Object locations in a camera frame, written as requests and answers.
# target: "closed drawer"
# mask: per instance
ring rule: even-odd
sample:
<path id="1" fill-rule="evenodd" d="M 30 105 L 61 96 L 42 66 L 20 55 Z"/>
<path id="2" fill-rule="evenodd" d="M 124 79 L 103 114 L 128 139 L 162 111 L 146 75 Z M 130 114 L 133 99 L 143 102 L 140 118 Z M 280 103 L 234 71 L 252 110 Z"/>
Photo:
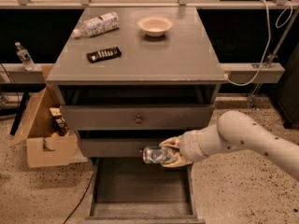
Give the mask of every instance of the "closed drawer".
<path id="1" fill-rule="evenodd" d="M 144 147 L 158 146 L 163 140 L 186 130 L 100 130 L 79 131 L 80 150 L 86 157 L 142 157 Z"/>
<path id="2" fill-rule="evenodd" d="M 75 130 L 203 128 L 213 105 L 197 106 L 71 106 L 62 105 L 68 126 Z"/>

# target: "small bowl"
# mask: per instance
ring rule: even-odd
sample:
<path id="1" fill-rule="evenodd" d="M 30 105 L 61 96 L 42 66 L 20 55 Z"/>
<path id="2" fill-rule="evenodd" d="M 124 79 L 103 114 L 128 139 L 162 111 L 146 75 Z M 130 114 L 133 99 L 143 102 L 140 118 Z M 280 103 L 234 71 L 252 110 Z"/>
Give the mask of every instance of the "small bowl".
<path id="1" fill-rule="evenodd" d="M 159 37 L 164 35 L 173 25 L 173 22 L 163 16 L 149 16 L 138 21 L 138 26 L 147 35 Z"/>

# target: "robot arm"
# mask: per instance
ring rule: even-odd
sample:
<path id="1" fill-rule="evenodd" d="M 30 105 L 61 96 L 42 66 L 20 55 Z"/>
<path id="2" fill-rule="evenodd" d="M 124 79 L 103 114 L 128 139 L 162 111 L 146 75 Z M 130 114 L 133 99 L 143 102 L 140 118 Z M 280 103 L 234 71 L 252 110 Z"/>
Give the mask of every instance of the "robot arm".
<path id="1" fill-rule="evenodd" d="M 202 130 L 186 132 L 163 141 L 160 147 L 177 152 L 164 167 L 198 162 L 217 153 L 253 150 L 299 181 L 299 146 L 277 137 L 247 115 L 228 111 L 217 122 Z"/>

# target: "speckled floor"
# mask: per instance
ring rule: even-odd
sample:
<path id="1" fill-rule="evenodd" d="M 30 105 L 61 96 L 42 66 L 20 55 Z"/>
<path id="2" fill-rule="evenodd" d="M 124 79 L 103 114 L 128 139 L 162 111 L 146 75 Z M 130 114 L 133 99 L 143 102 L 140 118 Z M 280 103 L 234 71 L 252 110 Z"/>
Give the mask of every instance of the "speckled floor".
<path id="1" fill-rule="evenodd" d="M 245 97 L 219 97 L 211 123 L 227 110 L 239 110 L 275 135 L 299 143 L 298 123 L 285 130 L 283 117 L 266 96 L 259 96 L 256 105 L 251 110 Z M 8 147 L 12 121 L 0 120 L 1 223 L 64 223 L 89 183 L 90 165 L 29 169 L 25 143 Z M 299 223 L 299 182 L 252 151 L 212 156 L 196 163 L 192 174 L 197 212 L 207 224 Z M 66 223 L 85 217 L 88 198 Z"/>

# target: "drawer handle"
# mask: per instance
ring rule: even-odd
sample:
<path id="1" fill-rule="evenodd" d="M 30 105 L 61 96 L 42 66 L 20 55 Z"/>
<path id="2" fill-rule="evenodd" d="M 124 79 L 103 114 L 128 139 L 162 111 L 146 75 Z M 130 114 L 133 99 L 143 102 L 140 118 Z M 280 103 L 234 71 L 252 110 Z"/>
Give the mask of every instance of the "drawer handle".
<path id="1" fill-rule="evenodd" d="M 142 118 L 141 116 L 137 116 L 136 119 L 135 119 L 135 123 L 142 123 Z"/>

